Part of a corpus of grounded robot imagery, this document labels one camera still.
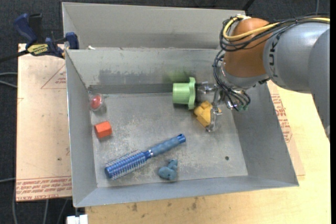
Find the green spool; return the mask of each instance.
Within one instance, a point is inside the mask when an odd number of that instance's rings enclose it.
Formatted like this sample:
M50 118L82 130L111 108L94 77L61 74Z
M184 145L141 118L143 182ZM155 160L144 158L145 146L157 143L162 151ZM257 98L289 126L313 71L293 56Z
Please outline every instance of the green spool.
M189 83L173 84L173 103L187 104L189 109L193 109L196 99L196 80L193 77L189 77L189 80Z

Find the blue toy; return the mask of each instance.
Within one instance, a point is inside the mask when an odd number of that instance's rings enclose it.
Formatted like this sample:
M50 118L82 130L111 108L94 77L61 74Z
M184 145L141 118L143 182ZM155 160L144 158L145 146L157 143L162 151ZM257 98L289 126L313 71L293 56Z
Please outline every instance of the blue toy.
M172 159L167 166L161 167L159 176L168 180L175 180L177 177L177 160Z

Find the orange object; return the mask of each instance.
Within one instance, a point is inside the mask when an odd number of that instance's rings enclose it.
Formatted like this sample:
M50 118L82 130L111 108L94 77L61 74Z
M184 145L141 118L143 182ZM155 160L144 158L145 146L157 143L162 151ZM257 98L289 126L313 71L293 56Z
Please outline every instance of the orange object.
M96 124L94 130L98 138L103 138L112 134L112 127L108 121Z

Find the red ball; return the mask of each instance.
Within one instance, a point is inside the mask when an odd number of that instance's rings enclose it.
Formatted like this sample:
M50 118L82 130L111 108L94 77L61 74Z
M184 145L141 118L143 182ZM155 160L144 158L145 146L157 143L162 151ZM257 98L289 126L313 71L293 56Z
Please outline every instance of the red ball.
M90 101L90 106L92 109L98 109L102 104L102 98L99 94L93 96Z

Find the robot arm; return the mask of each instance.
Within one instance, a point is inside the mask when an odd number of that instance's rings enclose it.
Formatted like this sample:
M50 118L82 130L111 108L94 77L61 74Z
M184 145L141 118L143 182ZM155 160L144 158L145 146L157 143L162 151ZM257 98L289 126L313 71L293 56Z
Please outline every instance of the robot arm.
M215 60L214 75L228 107L244 108L249 103L245 91L270 79L282 88L312 94L330 140L329 23L322 15L272 24L240 15L225 21L220 34L224 52Z

